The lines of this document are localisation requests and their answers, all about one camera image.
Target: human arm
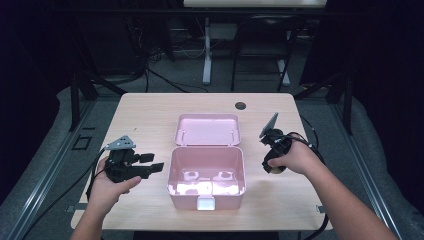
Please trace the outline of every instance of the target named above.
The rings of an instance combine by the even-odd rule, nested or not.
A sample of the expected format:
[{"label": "human arm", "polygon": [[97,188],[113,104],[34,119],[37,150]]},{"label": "human arm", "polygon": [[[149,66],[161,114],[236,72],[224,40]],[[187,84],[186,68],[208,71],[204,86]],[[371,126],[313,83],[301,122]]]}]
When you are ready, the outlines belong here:
[{"label": "human arm", "polygon": [[71,236],[71,240],[100,239],[103,220],[115,203],[118,202],[119,196],[129,193],[130,189],[137,186],[141,181],[141,178],[137,176],[120,183],[112,182],[103,171],[106,159],[103,158],[99,161],[98,175],[94,179],[90,201]]},{"label": "human arm", "polygon": [[290,151],[268,161],[286,166],[312,183],[340,239],[396,239],[386,225],[350,192],[305,144],[293,141]]}]

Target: box latch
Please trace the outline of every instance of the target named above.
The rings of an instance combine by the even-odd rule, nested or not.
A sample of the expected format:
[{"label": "box latch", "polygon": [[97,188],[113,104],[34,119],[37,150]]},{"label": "box latch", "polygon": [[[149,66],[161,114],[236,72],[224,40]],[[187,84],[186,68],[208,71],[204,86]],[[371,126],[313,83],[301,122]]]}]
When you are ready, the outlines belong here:
[{"label": "box latch", "polygon": [[215,210],[215,198],[211,195],[200,195],[197,198],[197,210]]}]

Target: light wood surface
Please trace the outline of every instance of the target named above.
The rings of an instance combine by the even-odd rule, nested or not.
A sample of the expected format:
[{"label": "light wood surface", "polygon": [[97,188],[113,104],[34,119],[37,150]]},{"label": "light wood surface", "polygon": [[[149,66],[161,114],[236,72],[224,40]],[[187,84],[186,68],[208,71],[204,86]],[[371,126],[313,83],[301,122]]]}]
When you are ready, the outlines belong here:
[{"label": "light wood surface", "polygon": [[[235,104],[244,102],[245,110]],[[290,170],[267,174],[262,161],[269,146],[259,142],[259,134],[275,112],[276,128],[284,133],[305,136],[298,111],[289,94],[268,93],[129,93],[115,112],[103,146],[123,135],[136,144],[136,153],[155,153],[154,163],[164,162],[164,170],[122,195],[105,219],[104,229],[158,231],[254,231],[313,230],[324,215],[316,210],[320,200],[310,182]],[[245,161],[246,193],[240,209],[188,211],[174,207],[167,192],[172,150],[178,117],[183,113],[233,113],[239,118]],[[85,194],[80,202],[86,203]],[[72,218],[74,228],[83,211]]]},{"label": "light wood surface", "polygon": [[324,8],[327,0],[184,0],[185,7]]}]

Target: dark background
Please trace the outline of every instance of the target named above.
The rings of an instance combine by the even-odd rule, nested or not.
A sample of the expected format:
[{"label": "dark background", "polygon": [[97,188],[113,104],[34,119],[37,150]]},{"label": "dark background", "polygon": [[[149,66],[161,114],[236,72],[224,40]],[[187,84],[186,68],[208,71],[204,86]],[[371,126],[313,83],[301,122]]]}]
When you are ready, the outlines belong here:
[{"label": "dark background", "polygon": [[[424,213],[420,126],[424,122],[424,17],[419,12],[420,1],[328,0],[326,11],[376,9],[381,14],[372,18],[323,20],[302,83],[321,82],[344,69],[346,59],[354,60],[354,96],[367,109],[381,138],[388,171],[406,199]],[[134,49],[122,19],[67,18],[65,23],[73,32],[69,35],[35,0],[3,2],[0,14],[3,201],[50,129],[59,108],[56,94],[70,85],[73,74],[81,69],[131,74],[139,70],[137,59],[143,52]],[[98,26],[92,28],[87,21]],[[158,33],[156,39],[166,46],[169,39],[163,36]],[[116,56],[125,61],[115,61]]]}]

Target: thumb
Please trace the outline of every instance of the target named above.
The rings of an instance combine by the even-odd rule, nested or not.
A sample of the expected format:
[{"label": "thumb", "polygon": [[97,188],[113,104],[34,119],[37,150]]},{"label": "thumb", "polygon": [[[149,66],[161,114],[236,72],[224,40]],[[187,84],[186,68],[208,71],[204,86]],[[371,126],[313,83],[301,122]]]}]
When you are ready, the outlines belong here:
[{"label": "thumb", "polygon": [[131,188],[137,186],[141,182],[141,177],[136,176],[127,181],[120,182],[120,188],[122,189],[122,193],[128,192]]},{"label": "thumb", "polygon": [[285,166],[284,156],[273,158],[268,161],[268,165],[270,167],[279,167],[279,166]]}]

